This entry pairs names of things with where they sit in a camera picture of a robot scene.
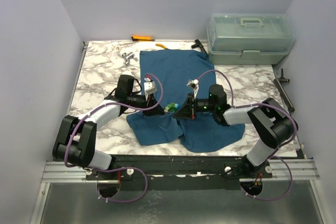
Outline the yellow handled pliers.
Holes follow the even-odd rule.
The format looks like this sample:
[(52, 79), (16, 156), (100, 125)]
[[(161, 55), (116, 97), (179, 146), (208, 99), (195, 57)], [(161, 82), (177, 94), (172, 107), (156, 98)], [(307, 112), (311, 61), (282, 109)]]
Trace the yellow handled pliers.
[(155, 44), (157, 47), (160, 47), (161, 49), (164, 49), (164, 50), (168, 50), (169, 48), (166, 47), (165, 45), (163, 44)]

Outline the green plastic toolbox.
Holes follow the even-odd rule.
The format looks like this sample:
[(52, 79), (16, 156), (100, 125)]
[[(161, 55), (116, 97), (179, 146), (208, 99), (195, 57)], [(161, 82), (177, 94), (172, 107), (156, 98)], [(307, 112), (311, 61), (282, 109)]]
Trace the green plastic toolbox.
[(207, 38), (215, 65), (276, 65), (295, 40), (286, 16), (275, 14), (214, 14)]

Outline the blue t-shirt garment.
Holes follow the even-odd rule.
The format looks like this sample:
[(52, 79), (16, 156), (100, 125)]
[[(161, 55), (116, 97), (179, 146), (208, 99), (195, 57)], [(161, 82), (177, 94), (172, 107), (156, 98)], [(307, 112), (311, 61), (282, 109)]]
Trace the blue t-shirt garment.
[[(154, 74), (163, 90), (155, 95), (161, 107), (170, 103), (182, 105), (191, 89), (189, 80), (202, 76), (198, 98), (208, 97), (208, 89), (216, 83), (214, 65), (208, 55), (195, 50), (164, 49), (140, 52), (140, 73)], [(212, 116), (198, 113), (194, 120), (177, 120), (172, 114), (145, 116), (141, 112), (126, 117), (141, 146), (170, 143), (181, 144), (194, 153), (214, 152), (243, 138), (245, 125), (220, 126)]]

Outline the metal faucet fitting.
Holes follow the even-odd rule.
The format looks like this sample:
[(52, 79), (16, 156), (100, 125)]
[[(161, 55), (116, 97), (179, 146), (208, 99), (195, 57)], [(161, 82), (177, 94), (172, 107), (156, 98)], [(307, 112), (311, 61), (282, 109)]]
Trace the metal faucet fitting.
[(130, 52), (130, 53), (123, 53), (121, 55), (121, 57), (124, 59), (124, 65), (125, 66), (128, 66), (130, 64), (130, 61), (133, 59), (135, 60), (136, 62), (138, 62), (138, 58), (135, 56), (135, 54), (133, 52)]

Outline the aluminium rail frame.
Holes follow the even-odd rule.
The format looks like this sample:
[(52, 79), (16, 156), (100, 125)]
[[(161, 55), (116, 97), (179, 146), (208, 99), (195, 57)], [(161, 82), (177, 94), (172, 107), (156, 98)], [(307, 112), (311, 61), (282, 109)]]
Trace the aluminium rail frame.
[[(313, 159), (285, 159), (285, 163), (278, 159), (272, 159), (269, 163), (271, 177), (266, 174), (262, 181), (285, 181), (289, 180), (289, 172), (293, 180), (318, 180), (320, 175)], [(116, 183), (113, 175), (111, 179), (100, 178), (98, 175), (87, 175), (81, 168), (67, 168), (61, 162), (48, 162), (45, 165), (42, 183)]]

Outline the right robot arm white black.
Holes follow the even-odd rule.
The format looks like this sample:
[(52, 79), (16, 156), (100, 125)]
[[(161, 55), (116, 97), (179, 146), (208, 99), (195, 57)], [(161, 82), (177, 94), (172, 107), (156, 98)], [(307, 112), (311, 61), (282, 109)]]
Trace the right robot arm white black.
[(262, 103), (232, 106), (227, 103), (227, 94), (222, 85), (209, 87), (207, 99), (197, 99), (194, 93), (187, 95), (186, 101), (173, 113), (176, 119), (195, 119), (198, 112), (210, 112), (214, 121), (221, 126), (252, 124), (259, 135), (255, 146), (245, 156), (237, 168), (236, 175), (252, 178), (284, 145), (291, 142), (298, 130), (297, 122), (272, 98)]

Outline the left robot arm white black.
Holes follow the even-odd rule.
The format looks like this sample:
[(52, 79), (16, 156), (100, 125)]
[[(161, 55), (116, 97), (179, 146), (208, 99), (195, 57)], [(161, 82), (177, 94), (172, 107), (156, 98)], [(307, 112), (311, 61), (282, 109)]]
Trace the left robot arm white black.
[(163, 115), (161, 98), (155, 93), (163, 93), (163, 85), (153, 74), (147, 73), (140, 84), (140, 91), (134, 91), (133, 76), (122, 74), (117, 87), (92, 110), (78, 116), (63, 118), (53, 149), (52, 156), (63, 161), (67, 167), (97, 169), (104, 179), (116, 175), (112, 156), (96, 149), (97, 131), (111, 120), (125, 113), (127, 109), (141, 111), (146, 116)]

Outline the orange utility knife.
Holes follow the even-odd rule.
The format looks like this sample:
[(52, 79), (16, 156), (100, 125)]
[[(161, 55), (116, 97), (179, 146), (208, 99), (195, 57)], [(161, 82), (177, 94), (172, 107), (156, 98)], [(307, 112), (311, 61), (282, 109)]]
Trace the orange utility knife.
[(152, 37), (148, 37), (148, 36), (132, 35), (131, 39), (132, 39), (132, 41), (155, 41), (155, 39), (153, 39)]

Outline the rainbow flower plush brooch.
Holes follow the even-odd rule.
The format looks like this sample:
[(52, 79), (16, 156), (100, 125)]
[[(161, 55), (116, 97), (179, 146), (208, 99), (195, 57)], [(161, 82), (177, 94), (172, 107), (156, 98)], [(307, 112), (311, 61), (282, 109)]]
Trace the rainbow flower plush brooch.
[(165, 113), (175, 113), (180, 109), (180, 105), (177, 103), (170, 103), (164, 108)]

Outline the black clamp bar tool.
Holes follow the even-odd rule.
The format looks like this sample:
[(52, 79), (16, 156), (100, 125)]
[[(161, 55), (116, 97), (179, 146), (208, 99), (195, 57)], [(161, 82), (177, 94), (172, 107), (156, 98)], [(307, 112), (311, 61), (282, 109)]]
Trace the black clamp bar tool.
[(295, 111), (295, 107), (293, 103), (291, 102), (289, 96), (287, 95), (286, 91), (284, 90), (283, 83), (289, 83), (290, 79), (284, 77), (284, 69), (280, 69), (280, 77), (275, 77), (273, 80), (274, 85), (278, 89), (280, 96), (286, 105), (289, 113), (293, 113)]

